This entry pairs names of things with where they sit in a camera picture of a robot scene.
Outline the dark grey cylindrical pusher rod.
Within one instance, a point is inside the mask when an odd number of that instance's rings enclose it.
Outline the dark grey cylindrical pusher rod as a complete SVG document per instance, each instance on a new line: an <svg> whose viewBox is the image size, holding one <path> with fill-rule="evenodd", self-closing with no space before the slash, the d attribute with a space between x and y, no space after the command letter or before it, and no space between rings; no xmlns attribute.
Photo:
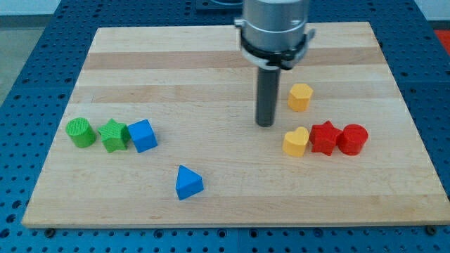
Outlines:
<svg viewBox="0 0 450 253"><path fill-rule="evenodd" d="M275 120L280 69L258 69L255 121L261 127L270 127Z"/></svg>

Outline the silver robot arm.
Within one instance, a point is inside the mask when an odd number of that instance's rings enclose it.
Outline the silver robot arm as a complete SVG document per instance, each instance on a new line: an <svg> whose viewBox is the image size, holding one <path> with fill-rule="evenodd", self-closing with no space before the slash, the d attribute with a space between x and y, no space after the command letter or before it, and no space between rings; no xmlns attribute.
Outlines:
<svg viewBox="0 0 450 253"><path fill-rule="evenodd" d="M274 124L280 75L298 64L316 31L306 30L308 0L245 0L239 29L243 57L257 66L255 121Z"/></svg>

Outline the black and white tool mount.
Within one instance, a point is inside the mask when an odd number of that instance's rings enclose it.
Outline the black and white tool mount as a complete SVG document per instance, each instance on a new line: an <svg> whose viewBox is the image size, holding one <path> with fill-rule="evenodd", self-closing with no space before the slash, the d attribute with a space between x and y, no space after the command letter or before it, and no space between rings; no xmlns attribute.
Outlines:
<svg viewBox="0 0 450 253"><path fill-rule="evenodd" d="M265 70L291 70L305 57L309 42L315 37L316 30L309 30L303 34L301 42L285 51L264 51L253 46L240 34L240 49L243 57Z"/></svg>

